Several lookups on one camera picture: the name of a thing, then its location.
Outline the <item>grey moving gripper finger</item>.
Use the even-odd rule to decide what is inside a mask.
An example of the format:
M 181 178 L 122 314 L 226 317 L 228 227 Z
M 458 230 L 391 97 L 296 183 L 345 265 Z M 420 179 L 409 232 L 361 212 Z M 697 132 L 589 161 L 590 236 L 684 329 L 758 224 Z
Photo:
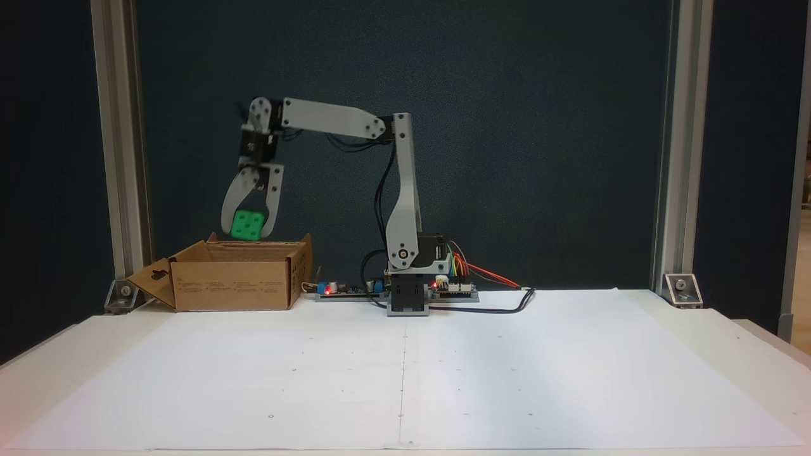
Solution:
M 260 196 L 257 186 L 247 185 L 239 171 L 221 206 L 221 230 L 230 236 L 259 236 L 264 225 Z

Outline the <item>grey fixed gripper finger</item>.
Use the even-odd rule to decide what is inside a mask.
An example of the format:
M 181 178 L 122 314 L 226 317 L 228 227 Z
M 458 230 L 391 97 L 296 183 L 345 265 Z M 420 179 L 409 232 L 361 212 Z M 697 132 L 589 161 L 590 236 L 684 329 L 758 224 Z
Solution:
M 267 238 L 272 234 L 276 224 L 276 217 L 278 216 L 281 190 L 279 185 L 267 185 L 265 194 L 265 207 L 267 210 L 267 218 L 263 225 L 263 238 Z

